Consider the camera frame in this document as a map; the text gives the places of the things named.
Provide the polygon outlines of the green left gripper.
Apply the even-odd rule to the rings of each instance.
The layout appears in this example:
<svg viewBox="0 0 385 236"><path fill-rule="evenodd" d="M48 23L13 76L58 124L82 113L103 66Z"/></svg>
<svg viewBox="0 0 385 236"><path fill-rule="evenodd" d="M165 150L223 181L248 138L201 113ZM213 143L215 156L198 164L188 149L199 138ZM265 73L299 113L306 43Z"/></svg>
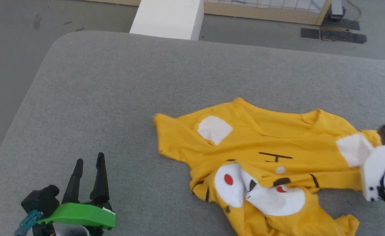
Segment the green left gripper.
<svg viewBox="0 0 385 236"><path fill-rule="evenodd" d="M103 236L116 226L116 214L109 203L80 204L79 187L83 176L83 160L79 158L69 180L61 205L32 227L33 236ZM90 200L109 201L105 156L97 155L96 178Z"/></svg>

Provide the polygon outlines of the yellow cartoon face t-shirt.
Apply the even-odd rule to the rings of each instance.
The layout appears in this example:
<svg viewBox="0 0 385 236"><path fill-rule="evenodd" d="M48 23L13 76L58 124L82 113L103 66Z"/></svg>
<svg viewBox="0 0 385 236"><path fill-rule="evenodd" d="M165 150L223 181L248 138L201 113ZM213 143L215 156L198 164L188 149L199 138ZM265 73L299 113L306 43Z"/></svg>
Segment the yellow cartoon face t-shirt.
<svg viewBox="0 0 385 236"><path fill-rule="evenodd" d="M238 236L355 236L353 215L332 218L321 189L362 190L359 167L381 139L316 109L262 109L237 98L173 118L156 114L160 154L191 169L191 192L217 204Z"/></svg>

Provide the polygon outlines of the white rectangular box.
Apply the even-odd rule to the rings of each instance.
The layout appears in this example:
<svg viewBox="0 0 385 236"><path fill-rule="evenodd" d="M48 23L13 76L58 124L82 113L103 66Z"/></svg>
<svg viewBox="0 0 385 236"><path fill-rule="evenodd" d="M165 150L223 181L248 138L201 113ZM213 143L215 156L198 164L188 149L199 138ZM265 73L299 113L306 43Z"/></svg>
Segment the white rectangular box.
<svg viewBox="0 0 385 236"><path fill-rule="evenodd" d="M141 0L130 33L199 40L203 0Z"/></svg>

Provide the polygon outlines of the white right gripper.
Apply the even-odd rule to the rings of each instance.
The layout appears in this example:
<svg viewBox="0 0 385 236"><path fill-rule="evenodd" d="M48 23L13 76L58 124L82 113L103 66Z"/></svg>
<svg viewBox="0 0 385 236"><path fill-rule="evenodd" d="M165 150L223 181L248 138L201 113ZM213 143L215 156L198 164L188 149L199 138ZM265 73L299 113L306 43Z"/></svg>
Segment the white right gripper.
<svg viewBox="0 0 385 236"><path fill-rule="evenodd" d="M366 200L379 200L377 187L385 175L385 145L373 149L369 157L360 166L362 192Z"/></svg>

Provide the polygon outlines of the lemon print grid partition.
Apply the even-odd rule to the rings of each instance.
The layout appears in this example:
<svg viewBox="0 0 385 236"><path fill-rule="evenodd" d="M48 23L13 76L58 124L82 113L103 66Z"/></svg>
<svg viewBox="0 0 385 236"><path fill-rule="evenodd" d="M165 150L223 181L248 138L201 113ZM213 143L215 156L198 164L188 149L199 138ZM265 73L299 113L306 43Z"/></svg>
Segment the lemon print grid partition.
<svg viewBox="0 0 385 236"><path fill-rule="evenodd" d="M139 7L141 0L80 0ZM331 0L203 0L204 15L250 18L319 26Z"/></svg>

